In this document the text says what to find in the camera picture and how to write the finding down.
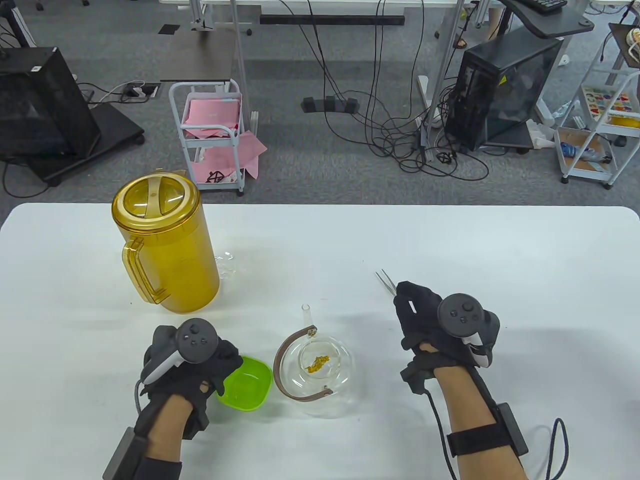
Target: pitcher handle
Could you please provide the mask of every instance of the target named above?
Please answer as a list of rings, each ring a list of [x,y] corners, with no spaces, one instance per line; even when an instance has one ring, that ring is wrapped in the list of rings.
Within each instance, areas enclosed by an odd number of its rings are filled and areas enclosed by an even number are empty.
[[[149,303],[160,303],[164,301],[169,294],[165,289],[155,290],[149,281],[145,269],[140,261],[140,250],[144,242],[140,237],[131,238],[122,249],[122,263],[129,274],[131,282],[144,301]]]

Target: cart wheel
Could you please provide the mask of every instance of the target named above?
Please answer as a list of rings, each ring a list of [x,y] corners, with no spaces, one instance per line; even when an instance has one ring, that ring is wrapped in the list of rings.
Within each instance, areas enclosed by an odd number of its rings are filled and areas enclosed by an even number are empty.
[[[627,144],[627,137],[624,135],[618,135],[613,141],[613,145],[616,147],[624,147]]]

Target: tweezers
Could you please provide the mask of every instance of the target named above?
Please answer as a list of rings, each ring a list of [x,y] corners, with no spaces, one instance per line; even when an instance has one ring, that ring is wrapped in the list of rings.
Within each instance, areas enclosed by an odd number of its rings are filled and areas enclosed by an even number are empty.
[[[382,275],[384,275],[385,277],[382,278],[382,276],[376,272],[376,276],[380,279],[380,282],[382,282],[382,284],[385,286],[385,288],[387,290],[389,290],[389,293],[393,296],[396,296],[396,284],[394,283],[393,280],[391,280],[391,278],[387,275],[387,272],[384,271],[384,269],[380,269],[380,271],[382,272]]]

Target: hand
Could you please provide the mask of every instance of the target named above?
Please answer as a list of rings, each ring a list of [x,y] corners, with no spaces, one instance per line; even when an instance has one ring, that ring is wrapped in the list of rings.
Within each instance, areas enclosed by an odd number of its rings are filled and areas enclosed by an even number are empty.
[[[419,346],[423,351],[439,351],[463,365],[476,365],[468,347],[462,340],[445,333],[438,322],[438,306],[442,297],[427,287],[411,282],[400,282],[396,287],[394,305],[405,337],[422,334],[424,342]],[[415,313],[409,302],[413,303]]]
[[[170,338],[175,334],[175,328],[164,328],[160,334],[154,334],[154,345],[145,353],[145,363],[148,362],[156,346],[162,342],[160,336]],[[183,362],[179,367],[172,367],[155,382],[147,385],[141,395],[148,394],[149,400],[155,396],[179,395],[188,400],[193,406],[185,427],[185,438],[192,438],[197,431],[204,430],[208,425],[206,410],[207,399],[213,392],[219,396],[225,393],[224,381],[242,365],[243,359],[237,348],[229,341],[219,339],[218,348],[206,361],[200,364]]]

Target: white cart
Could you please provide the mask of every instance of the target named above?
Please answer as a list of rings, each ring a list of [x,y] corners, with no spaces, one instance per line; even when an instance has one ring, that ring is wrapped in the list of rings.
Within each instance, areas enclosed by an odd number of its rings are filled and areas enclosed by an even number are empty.
[[[184,107],[182,108],[182,115],[178,113],[178,105],[176,101],[176,92],[182,88],[189,88],[190,92],[187,94]],[[197,92],[196,87],[210,88],[212,92]],[[191,107],[192,100],[211,99],[211,100],[238,100],[240,102],[237,128],[229,128],[225,125],[209,124],[209,125],[194,125],[187,124],[189,118],[189,109]],[[197,185],[200,190],[228,190],[235,189],[238,196],[244,195],[244,173],[240,169],[240,160],[238,158],[238,145],[239,136],[244,132],[244,120],[242,109],[242,94],[240,88],[234,80],[229,82],[178,82],[174,83],[169,89],[169,101],[171,103],[171,109],[173,111],[173,119],[175,120],[175,126],[178,130],[178,137],[180,138],[180,145],[184,153],[184,159],[187,162],[187,169],[191,180]],[[221,136],[201,138],[194,132],[202,131],[219,131]],[[209,148],[231,147],[233,149],[234,163],[236,167],[236,179],[235,181],[223,181],[220,176],[212,176],[203,181],[203,178],[198,178],[195,173],[194,164],[198,163],[204,157],[206,150]]]
[[[633,70],[623,70],[622,68],[616,68],[616,66],[614,68],[601,68],[598,66],[609,38],[607,36],[593,57],[589,69],[584,74],[578,90],[573,96],[571,106],[564,114],[555,133],[556,150],[560,170],[563,174],[562,183],[568,183],[569,176],[582,177],[600,180],[607,190],[613,187],[613,183],[640,147],[640,105],[635,93],[636,82],[632,82],[640,76],[640,65],[628,55],[627,50],[624,48],[624,45],[626,45],[624,40],[626,32],[634,26],[617,24],[609,24],[609,26],[627,65]],[[587,84],[587,78],[594,72],[610,74],[614,78],[614,84]],[[616,86],[615,79],[618,77],[619,81]],[[586,130],[566,129],[563,127],[574,108],[581,110],[581,117],[585,121]],[[618,162],[608,140],[603,137],[605,135],[622,135],[629,139],[635,139],[635,145]],[[560,142],[569,138],[574,141],[579,139],[578,143],[582,142],[573,158],[565,157],[560,147]],[[611,157],[611,161],[608,163],[596,163],[581,160],[580,156],[588,147],[594,148],[599,152],[605,151]]]

